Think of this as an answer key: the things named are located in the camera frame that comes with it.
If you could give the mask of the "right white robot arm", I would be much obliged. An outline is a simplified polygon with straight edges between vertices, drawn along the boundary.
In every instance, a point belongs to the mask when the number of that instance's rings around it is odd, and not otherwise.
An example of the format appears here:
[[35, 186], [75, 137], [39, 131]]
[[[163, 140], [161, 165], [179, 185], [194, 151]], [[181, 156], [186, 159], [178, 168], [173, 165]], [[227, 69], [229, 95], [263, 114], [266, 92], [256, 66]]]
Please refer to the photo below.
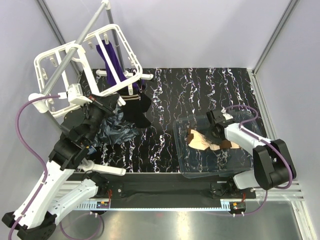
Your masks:
[[238, 173], [227, 185], [228, 195], [239, 198], [245, 189], [260, 187], [270, 189], [288, 189], [297, 172], [287, 144], [281, 140], [262, 137], [244, 124], [249, 120], [236, 122], [224, 109], [210, 110], [206, 113], [210, 127], [205, 137], [212, 143], [220, 145], [223, 141], [237, 144], [253, 158], [253, 169]]

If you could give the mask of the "white plastic clip hanger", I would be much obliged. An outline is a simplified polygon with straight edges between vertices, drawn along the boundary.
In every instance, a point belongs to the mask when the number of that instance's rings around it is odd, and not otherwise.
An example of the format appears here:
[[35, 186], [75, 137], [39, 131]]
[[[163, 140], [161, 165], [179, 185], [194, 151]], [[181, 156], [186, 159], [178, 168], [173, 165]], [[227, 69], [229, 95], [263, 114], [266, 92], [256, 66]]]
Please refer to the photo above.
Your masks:
[[[75, 41], [68, 42], [66, 44], [63, 44], [61, 46], [55, 47], [53, 49], [47, 50], [45, 52], [40, 53], [38, 56], [35, 57], [34, 59], [34, 68], [36, 72], [36, 77], [37, 77], [37, 82], [38, 82], [38, 87], [39, 87], [39, 93], [32, 93], [29, 95], [28, 100], [33, 102], [33, 105], [35, 108], [42, 114], [46, 112], [50, 112], [50, 114], [56, 119], [61, 116], [64, 116], [68, 112], [71, 112], [73, 110], [79, 109], [83, 105], [76, 105], [69, 103], [69, 106], [64, 107], [60, 110], [57, 111], [51, 111], [50, 106], [49, 106], [49, 99], [53, 99], [54, 96], [50, 95], [49, 93], [44, 93], [45, 87], [49, 86], [50, 81], [44, 82], [43, 79], [43, 74], [42, 74], [42, 68], [41, 68], [41, 60], [46, 58], [46, 57], [52, 57], [55, 56], [57, 59], [57, 66], [61, 67], [63, 64], [66, 66], [70, 63], [66, 58], [61, 58], [60, 53], [61, 52], [66, 52], [67, 54], [71, 52], [71, 50], [75, 50], [76, 54], [78, 54], [78, 58], [72, 57], [71, 60], [80, 63], [82, 65], [82, 68], [84, 70], [84, 73], [86, 75], [89, 87], [93, 95], [99, 96], [99, 97], [106, 97], [109, 95], [113, 95], [116, 93], [116, 91], [123, 89], [125, 87], [128, 87], [129, 93], [133, 93], [133, 83], [137, 82], [138, 80], [143, 78], [143, 69], [142, 66], [140, 65], [136, 55], [134, 54], [132, 48], [130, 47], [129, 43], [127, 42], [127, 39], [125, 38], [125, 35], [123, 34], [121, 28], [117, 24], [108, 24], [104, 27], [101, 27], [89, 34], [86, 35], [84, 38], [84, 41], [89, 42], [91, 39], [95, 38], [99, 44], [99, 46], [102, 48], [103, 47], [103, 42], [100, 38], [101, 34], [107, 33], [107, 31], [114, 30], [116, 35], [120, 38], [120, 41], [122, 42], [127, 54], [128, 58], [131, 62], [131, 64], [135, 67], [136, 73], [129, 73], [126, 77], [127, 79], [124, 81], [120, 81], [120, 78], [118, 74], [116, 73], [116, 69], [111, 62], [111, 59], [109, 58], [106, 50], [103, 48], [102, 53], [104, 57], [106, 58], [107, 63], [110, 66], [110, 70], [112, 75], [115, 78], [116, 84], [114, 86], [111, 86], [107, 88], [104, 91], [99, 91], [99, 88], [96, 84], [92, 69], [90, 67], [90, 64], [88, 62], [88, 59], [86, 57], [86, 51], [82, 47], [81, 44], [77, 44]], [[65, 71], [63, 70], [62, 73], [59, 73], [57, 75], [58, 78], [62, 78], [64, 86], [65, 86], [65, 91], [58, 93], [57, 98], [59, 99], [68, 99], [67, 92], [68, 92], [68, 87], [71, 85], [68, 82], [67, 75]]]

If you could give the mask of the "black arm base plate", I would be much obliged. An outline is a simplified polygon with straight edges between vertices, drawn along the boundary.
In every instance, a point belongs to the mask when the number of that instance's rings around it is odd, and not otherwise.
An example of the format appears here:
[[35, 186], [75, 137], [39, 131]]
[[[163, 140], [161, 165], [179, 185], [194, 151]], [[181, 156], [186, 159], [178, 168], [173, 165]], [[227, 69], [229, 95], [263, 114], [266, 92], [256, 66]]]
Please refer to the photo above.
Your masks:
[[180, 173], [104, 174], [111, 206], [119, 209], [217, 208], [221, 200], [254, 200], [251, 189], [229, 190], [226, 177], [186, 178]]

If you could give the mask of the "brown striped sock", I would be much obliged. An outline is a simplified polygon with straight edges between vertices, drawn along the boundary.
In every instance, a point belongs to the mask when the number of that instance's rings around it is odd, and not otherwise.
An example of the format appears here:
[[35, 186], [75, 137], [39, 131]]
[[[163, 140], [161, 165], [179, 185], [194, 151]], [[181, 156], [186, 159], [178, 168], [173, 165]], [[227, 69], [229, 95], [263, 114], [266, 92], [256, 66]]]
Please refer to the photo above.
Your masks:
[[216, 145], [219, 145], [220, 146], [220, 150], [223, 150], [223, 149], [240, 149], [241, 147], [232, 142], [232, 141], [229, 141], [229, 140], [223, 140], [220, 144], [216, 144]]

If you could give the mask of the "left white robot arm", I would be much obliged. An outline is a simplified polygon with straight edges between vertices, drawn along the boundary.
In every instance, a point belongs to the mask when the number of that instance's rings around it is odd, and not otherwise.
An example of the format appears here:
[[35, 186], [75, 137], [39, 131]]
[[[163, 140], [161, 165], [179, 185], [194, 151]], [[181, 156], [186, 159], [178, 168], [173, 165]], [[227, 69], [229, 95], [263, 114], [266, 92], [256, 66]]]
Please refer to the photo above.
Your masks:
[[[19, 123], [21, 113], [28, 105], [34, 105], [40, 113], [48, 113], [47, 99], [41, 93], [30, 94], [28, 102], [16, 115], [16, 133], [21, 143], [40, 161], [43, 174], [23, 204], [2, 217], [2, 222], [10, 228], [8, 239], [12, 239], [14, 231], [21, 240], [49, 239], [57, 225], [79, 204], [89, 198], [103, 198], [109, 192], [109, 182], [103, 173], [117, 176], [126, 173], [123, 168], [98, 165], [86, 159], [102, 121], [114, 115], [117, 105], [124, 103], [118, 94], [76, 98], [77, 105], [64, 116], [60, 139], [45, 162], [23, 139]], [[55, 199], [77, 169], [89, 174], [69, 193]]]

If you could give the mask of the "black striped sock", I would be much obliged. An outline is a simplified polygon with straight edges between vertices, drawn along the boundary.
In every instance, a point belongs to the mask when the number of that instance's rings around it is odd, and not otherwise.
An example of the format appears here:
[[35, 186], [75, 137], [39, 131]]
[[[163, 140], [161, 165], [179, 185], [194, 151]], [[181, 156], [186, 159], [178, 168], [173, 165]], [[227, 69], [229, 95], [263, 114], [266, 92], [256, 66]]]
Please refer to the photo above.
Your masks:
[[140, 86], [138, 89], [139, 103], [142, 113], [146, 113], [152, 105], [152, 100], [145, 94], [145, 86]]
[[125, 105], [122, 106], [123, 119], [135, 124], [139, 129], [150, 127], [151, 122], [146, 118], [145, 113], [142, 113], [139, 94], [121, 95], [121, 97], [125, 101]]

